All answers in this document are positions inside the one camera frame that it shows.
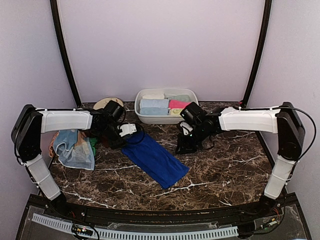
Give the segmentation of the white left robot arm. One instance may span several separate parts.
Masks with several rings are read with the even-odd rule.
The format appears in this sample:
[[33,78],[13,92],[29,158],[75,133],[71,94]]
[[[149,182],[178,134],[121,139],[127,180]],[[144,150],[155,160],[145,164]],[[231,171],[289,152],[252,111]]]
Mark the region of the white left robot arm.
[[60,218],[71,213],[61,192],[44,162],[41,150],[41,136],[61,130],[89,130],[98,137],[104,137],[111,149],[126,145],[119,122],[124,108],[111,100],[104,108],[94,109],[45,109],[32,104],[23,107],[11,132],[14,154],[25,166],[33,183],[51,201],[51,210]]

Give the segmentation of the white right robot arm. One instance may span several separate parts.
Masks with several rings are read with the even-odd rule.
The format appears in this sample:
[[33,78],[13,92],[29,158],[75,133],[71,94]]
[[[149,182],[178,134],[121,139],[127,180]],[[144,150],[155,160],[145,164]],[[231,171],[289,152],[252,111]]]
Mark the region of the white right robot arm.
[[290,102],[265,108],[216,107],[210,112],[195,102],[180,113],[188,128],[182,127],[177,137],[176,154],[191,154],[202,149],[207,138],[229,131],[267,132],[278,136],[278,151],[264,199],[255,205],[255,213],[266,217],[290,179],[294,166],[302,157],[305,128],[298,109]]

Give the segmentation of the royal blue microfiber towel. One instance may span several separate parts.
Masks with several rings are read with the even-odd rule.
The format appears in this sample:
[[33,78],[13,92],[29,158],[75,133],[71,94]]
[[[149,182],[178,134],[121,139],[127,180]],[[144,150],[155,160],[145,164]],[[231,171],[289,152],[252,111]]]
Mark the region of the royal blue microfiber towel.
[[135,133],[127,142],[121,152],[163,189],[172,187],[189,171],[187,166],[147,133]]

